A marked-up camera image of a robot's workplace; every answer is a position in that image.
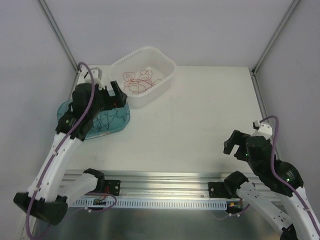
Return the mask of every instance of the metal frame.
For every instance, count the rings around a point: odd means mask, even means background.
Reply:
[[[162,199],[162,200],[195,200],[208,202],[209,182],[223,182],[230,173],[182,173],[182,172],[131,172],[102,171],[105,179],[120,180],[119,198],[129,199]],[[61,187],[77,179],[83,171],[67,170]],[[266,187],[253,173],[245,174],[256,188],[272,202],[278,202],[275,194]],[[229,202],[239,199],[228,199]]]
[[[73,69],[75,71],[78,71],[77,62],[76,62],[74,56],[72,55],[72,53],[68,47],[68,44],[67,44],[64,36],[62,35],[62,33],[56,23],[56,20],[50,11],[50,8],[48,7],[46,0],[37,0],[37,2],[39,3],[40,7],[42,8],[49,24],[52,27],[54,34],[56,35],[58,41],[60,42],[61,47],[62,47],[63,51],[65,52],[68,60],[70,61]]]
[[[264,60],[266,59],[266,57],[268,56],[270,50],[272,49],[272,47],[274,46],[276,40],[278,39],[279,35],[281,34],[281,32],[284,30],[284,27],[286,26],[287,22],[289,21],[290,17],[293,15],[293,13],[295,12],[298,4],[301,2],[301,0],[293,0],[289,6],[289,8],[287,9],[287,11],[285,12],[282,20],[280,21],[278,27],[276,28],[276,30],[274,31],[271,39],[269,40],[268,44],[266,45],[261,57],[259,58],[257,64],[255,65],[255,67],[253,68],[252,72],[253,75],[255,76],[258,72],[258,70],[260,69],[262,63],[264,62]]]

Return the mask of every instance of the red rope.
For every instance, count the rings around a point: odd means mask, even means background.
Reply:
[[[152,81],[152,71],[151,70],[141,70],[140,76],[136,78],[134,72],[125,72],[123,74],[123,79],[125,80],[124,88],[128,88],[133,94],[141,94],[156,85],[157,81],[162,81],[162,79],[157,79]]]

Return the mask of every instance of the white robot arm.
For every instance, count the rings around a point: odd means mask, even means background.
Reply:
[[[27,219],[31,215],[57,225],[64,218],[70,204],[88,192],[104,191],[104,174],[90,168],[76,181],[65,187],[60,185],[72,154],[85,140],[94,118],[101,111],[125,106],[127,95],[120,90],[117,82],[112,81],[111,86],[113,96],[109,95],[106,87],[101,88],[99,84],[94,85],[94,91],[90,83],[76,86],[67,112],[59,119],[52,147],[39,174],[26,192],[18,192],[13,199],[27,213]]]
[[[248,202],[268,221],[281,236],[281,240],[320,240],[320,224],[310,207],[298,170],[288,162],[280,160],[274,162],[276,174],[295,189],[292,191],[271,171],[272,145],[269,140],[272,136],[271,126],[267,122],[255,121],[253,128],[255,132],[252,135],[235,130],[224,142],[223,152],[230,154],[234,145],[239,145],[234,156],[249,164],[253,173],[280,199],[287,214],[260,194],[254,184],[239,171],[232,173],[224,180],[224,189],[229,195],[225,196],[224,193],[224,197],[238,196]],[[304,208],[297,194],[305,201],[307,209]]]

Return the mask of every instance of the purple cable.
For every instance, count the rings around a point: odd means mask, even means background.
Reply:
[[[243,214],[245,211],[247,211],[250,207],[250,204],[248,204],[247,206],[245,206],[244,209],[242,209],[240,212],[238,213],[234,213],[234,214],[231,214],[231,215],[226,215],[226,216],[223,216],[223,217],[216,217],[212,212],[211,212],[211,215],[212,217],[215,219],[215,220],[218,220],[218,221],[222,221],[222,220],[225,220],[227,218],[230,218],[230,217],[235,217],[235,216],[240,216],[241,214]]]
[[[58,146],[55,148],[54,152],[57,153],[59,151],[59,149],[61,148],[62,144],[66,141],[66,139],[71,135],[71,133],[76,129],[76,127],[78,127],[78,125],[81,123],[81,121],[85,118],[86,114],[88,113],[90,107],[91,107],[91,104],[94,100],[94,95],[95,95],[95,80],[94,80],[94,76],[89,68],[89,66],[87,64],[85,64],[84,62],[79,62],[78,63],[78,69],[80,70],[81,69],[81,65],[83,65],[87,70],[88,70],[88,73],[91,77],[91,95],[90,95],[90,99],[89,99],[89,102],[88,102],[88,105],[86,106],[84,112],[82,113],[81,117],[78,119],[78,121],[75,123],[75,125],[68,131],[68,133],[63,137],[63,139],[60,141],[60,143],[58,144]],[[47,162],[47,164],[45,165],[44,167],[44,170],[39,178],[39,181],[36,185],[36,190],[33,192],[33,195],[31,197],[31,200],[30,200],[30,203],[29,203],[29,206],[28,206],[28,209],[26,211],[26,218],[25,218],[25,229],[26,229],[26,234],[28,235],[28,237],[31,239],[31,240],[37,240],[37,239],[40,239],[44,236],[44,234],[46,233],[46,231],[48,230],[48,228],[45,230],[45,232],[41,235],[41,236],[38,236],[38,237],[35,237],[32,235],[31,233],[31,230],[30,230],[30,226],[29,226],[29,220],[30,220],[30,213],[31,213],[31,208],[32,208],[32,205],[35,201],[35,198],[36,198],[36,195],[38,193],[38,190],[41,186],[41,183],[42,183],[42,180],[44,179],[47,171],[48,171],[48,168],[50,166],[50,164],[52,163],[52,161],[54,160],[56,154],[52,154],[52,156],[50,157],[49,161]]]
[[[260,123],[268,120],[268,119],[274,119],[275,120],[275,130],[274,130],[274,137],[273,137],[273,144],[272,144],[272,149],[271,149],[271,158],[270,158],[270,164],[271,164],[271,172],[274,175],[274,177],[276,179],[278,179],[281,183],[283,183],[284,185],[286,185],[296,196],[297,198],[300,200],[300,202],[302,203],[304,209],[306,210],[306,212],[308,213],[310,220],[315,228],[316,233],[320,236],[320,230],[317,226],[316,220],[314,218],[314,216],[312,215],[312,213],[310,211],[308,211],[309,206],[307,205],[307,203],[304,201],[304,199],[300,196],[300,194],[289,184],[287,183],[285,180],[283,180],[281,177],[279,177],[279,175],[276,173],[275,170],[275,153],[276,153],[276,143],[277,143],[277,139],[278,139],[278,133],[279,133],[279,119],[277,116],[271,115],[271,116],[267,116],[266,118],[262,119],[260,121]]]

